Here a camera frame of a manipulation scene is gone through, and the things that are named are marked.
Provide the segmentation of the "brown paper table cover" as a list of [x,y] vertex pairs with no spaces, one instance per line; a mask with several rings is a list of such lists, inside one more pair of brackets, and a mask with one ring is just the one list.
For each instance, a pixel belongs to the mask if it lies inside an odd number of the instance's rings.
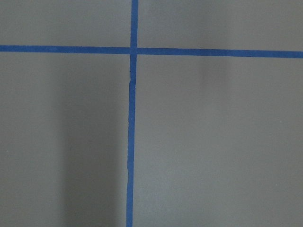
[[[3,0],[0,45],[130,47],[132,0]],[[138,0],[137,48],[303,52],[300,0]],[[0,224],[126,227],[129,54],[0,52]],[[133,227],[300,227],[303,58],[137,55]]]

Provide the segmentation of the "blue tape vertical line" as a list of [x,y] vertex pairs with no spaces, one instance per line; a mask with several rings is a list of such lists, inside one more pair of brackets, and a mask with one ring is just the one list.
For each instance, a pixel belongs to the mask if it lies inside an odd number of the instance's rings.
[[134,204],[134,141],[137,73],[137,36],[138,36],[138,1],[131,1],[130,30],[130,81],[128,105],[128,148],[127,148],[127,191],[126,191],[126,226],[133,226]]

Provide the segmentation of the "blue tape horizontal line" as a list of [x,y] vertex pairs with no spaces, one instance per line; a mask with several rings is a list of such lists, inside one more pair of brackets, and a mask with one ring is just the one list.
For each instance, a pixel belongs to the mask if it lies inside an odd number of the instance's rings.
[[44,52],[44,53],[98,53],[139,54],[176,56],[219,56],[219,57],[261,57],[301,59],[302,51],[268,50],[226,50],[226,49],[184,49],[184,48],[131,48],[131,47],[88,47],[49,45],[1,45],[1,52]]

